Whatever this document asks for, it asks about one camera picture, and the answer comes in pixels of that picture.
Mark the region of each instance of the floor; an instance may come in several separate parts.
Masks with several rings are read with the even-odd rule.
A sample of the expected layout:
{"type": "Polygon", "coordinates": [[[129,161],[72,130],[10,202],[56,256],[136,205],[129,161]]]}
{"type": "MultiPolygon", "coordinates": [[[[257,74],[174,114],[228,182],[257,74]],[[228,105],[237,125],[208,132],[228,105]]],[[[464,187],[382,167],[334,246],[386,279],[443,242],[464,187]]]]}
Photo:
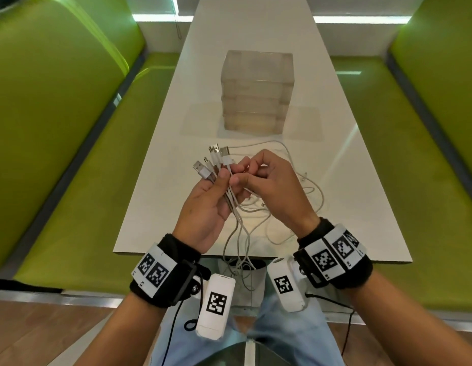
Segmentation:
{"type": "MultiPolygon", "coordinates": [[[[111,308],[0,301],[0,366],[71,365],[111,312],[111,308]]],[[[244,319],[238,322],[242,329],[249,324],[244,319]]],[[[330,328],[342,347],[347,324],[330,328]]],[[[472,333],[461,334],[472,344],[472,333]]],[[[351,326],[344,361],[348,366],[393,365],[362,325],[351,326]]]]}

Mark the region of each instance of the jeans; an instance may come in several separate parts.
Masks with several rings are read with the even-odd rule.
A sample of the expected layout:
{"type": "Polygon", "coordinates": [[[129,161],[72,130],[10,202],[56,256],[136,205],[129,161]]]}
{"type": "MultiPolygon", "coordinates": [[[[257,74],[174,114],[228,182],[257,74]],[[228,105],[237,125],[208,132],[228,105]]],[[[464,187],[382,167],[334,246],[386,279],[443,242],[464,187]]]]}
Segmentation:
{"type": "MultiPolygon", "coordinates": [[[[236,330],[234,320],[227,320],[222,339],[200,338],[195,331],[185,331],[184,324],[196,319],[199,301],[185,301],[178,313],[165,366],[193,366],[236,343],[255,339],[294,366],[344,366],[339,348],[332,335],[319,302],[311,298],[300,312],[286,312],[273,287],[265,298],[253,327],[244,335],[236,330]]],[[[173,317],[178,305],[170,308],[161,323],[160,335],[151,355],[151,366],[161,366],[165,355],[173,317]]]]}

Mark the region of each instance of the wooden floor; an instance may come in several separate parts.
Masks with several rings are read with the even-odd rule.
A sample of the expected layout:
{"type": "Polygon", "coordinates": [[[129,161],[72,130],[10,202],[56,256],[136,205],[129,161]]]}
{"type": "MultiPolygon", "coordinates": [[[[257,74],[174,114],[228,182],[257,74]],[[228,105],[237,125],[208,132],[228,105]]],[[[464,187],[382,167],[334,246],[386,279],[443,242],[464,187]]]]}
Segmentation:
{"type": "MultiPolygon", "coordinates": [[[[103,320],[111,308],[0,301],[0,366],[46,366],[103,320]]],[[[330,324],[342,348],[346,324],[330,324]]],[[[462,333],[472,344],[472,333],[462,333]]],[[[392,366],[366,326],[353,325],[344,354],[348,366],[392,366]]]]}

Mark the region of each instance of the transparent plastic box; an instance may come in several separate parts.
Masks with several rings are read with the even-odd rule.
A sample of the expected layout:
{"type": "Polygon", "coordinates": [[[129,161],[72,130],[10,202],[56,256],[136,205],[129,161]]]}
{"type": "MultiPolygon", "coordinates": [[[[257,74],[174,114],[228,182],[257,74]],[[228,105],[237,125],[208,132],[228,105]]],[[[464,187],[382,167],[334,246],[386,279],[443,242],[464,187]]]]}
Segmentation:
{"type": "Polygon", "coordinates": [[[292,54],[229,50],[221,74],[224,127],[281,134],[294,82],[292,54]]]}

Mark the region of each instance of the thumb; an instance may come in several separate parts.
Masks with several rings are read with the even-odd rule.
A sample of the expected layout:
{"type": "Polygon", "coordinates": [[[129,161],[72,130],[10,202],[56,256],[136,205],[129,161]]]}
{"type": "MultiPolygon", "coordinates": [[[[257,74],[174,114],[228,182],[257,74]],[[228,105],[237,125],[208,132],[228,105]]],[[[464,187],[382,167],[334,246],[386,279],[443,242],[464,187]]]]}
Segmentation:
{"type": "Polygon", "coordinates": [[[214,204],[226,193],[229,187],[229,176],[229,171],[226,168],[222,168],[217,175],[214,185],[206,192],[207,198],[214,202],[214,204]]]}
{"type": "Polygon", "coordinates": [[[262,195],[265,190],[265,185],[268,183],[266,178],[261,178],[253,176],[250,173],[238,173],[232,177],[231,182],[232,186],[239,186],[241,189],[243,187],[248,188],[251,191],[254,191],[258,195],[262,195]]]}

